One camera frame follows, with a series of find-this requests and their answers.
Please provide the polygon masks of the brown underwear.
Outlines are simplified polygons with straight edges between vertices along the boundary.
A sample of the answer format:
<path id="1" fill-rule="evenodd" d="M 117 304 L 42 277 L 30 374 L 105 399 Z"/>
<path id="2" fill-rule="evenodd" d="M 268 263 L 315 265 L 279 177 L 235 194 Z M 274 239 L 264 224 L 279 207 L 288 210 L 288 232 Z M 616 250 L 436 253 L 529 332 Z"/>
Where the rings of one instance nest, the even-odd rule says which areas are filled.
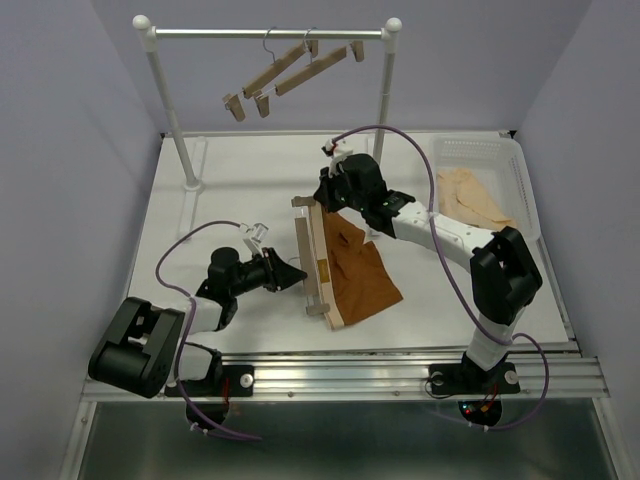
<path id="1" fill-rule="evenodd" d="M 360 323 L 403 300 L 364 230 L 318 203 L 309 208 L 309 220 L 320 299 L 331 329 Z"/>

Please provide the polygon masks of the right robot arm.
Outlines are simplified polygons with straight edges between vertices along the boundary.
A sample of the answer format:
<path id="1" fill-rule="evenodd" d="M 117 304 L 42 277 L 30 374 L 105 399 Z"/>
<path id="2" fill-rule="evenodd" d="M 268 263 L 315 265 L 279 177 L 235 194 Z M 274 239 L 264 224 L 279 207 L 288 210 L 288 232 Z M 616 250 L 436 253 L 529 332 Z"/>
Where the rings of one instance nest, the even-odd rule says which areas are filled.
<path id="1" fill-rule="evenodd" d="M 463 384 L 482 390 L 496 378 L 515 325 L 543 280 L 521 233 L 491 231 L 433 213 L 415 197 L 391 190 L 368 154 L 348 155 L 319 174 L 313 195 L 329 213 L 358 212 L 371 229 L 438 254 L 446 275 L 453 261 L 469 273 L 479 316 L 460 366 Z"/>

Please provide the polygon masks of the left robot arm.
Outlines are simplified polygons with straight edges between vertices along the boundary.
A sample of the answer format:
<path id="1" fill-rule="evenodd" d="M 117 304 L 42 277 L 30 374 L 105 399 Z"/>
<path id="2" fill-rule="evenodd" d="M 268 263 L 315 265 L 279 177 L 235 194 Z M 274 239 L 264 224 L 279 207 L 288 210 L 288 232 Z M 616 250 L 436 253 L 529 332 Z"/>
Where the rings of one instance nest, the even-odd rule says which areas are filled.
<path id="1" fill-rule="evenodd" d="M 306 279 L 306 272 L 287 264 L 273 248 L 242 262 L 237 250 L 221 247 L 211 254 L 196 296 L 221 309 L 214 323 L 219 331 L 237 312 L 239 296 L 259 288 L 277 293 Z M 90 358 L 89 377 L 143 398 L 156 396 L 173 376 L 185 316 L 138 297 L 125 298 Z"/>

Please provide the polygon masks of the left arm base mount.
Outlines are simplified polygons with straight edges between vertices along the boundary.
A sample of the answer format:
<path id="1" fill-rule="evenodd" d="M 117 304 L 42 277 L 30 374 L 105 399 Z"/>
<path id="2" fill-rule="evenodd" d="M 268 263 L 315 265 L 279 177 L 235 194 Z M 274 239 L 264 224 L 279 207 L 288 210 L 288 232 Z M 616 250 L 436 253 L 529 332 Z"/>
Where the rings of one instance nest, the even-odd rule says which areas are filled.
<path id="1" fill-rule="evenodd" d="M 191 431 L 207 437 L 236 441 L 258 441 L 259 437 L 231 431 L 222 424 L 230 413 L 233 398 L 253 396 L 255 368 L 251 364 L 224 365 L 217 350 L 198 349 L 205 354 L 206 374 L 201 379 L 185 380 L 182 388 L 189 396 L 185 416 Z"/>

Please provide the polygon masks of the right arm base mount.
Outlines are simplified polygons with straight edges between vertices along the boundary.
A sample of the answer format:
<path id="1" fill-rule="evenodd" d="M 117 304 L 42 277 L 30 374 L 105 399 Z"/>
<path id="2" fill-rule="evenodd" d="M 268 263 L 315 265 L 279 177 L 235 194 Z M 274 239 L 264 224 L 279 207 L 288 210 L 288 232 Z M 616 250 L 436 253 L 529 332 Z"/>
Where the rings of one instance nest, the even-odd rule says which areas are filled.
<path id="1" fill-rule="evenodd" d="M 425 391 L 436 400 L 459 398 L 463 419 L 472 425 L 495 427 L 501 420 L 500 395 L 521 391 L 515 365 L 503 362 L 490 371 L 472 364 L 441 363 L 428 368 Z"/>

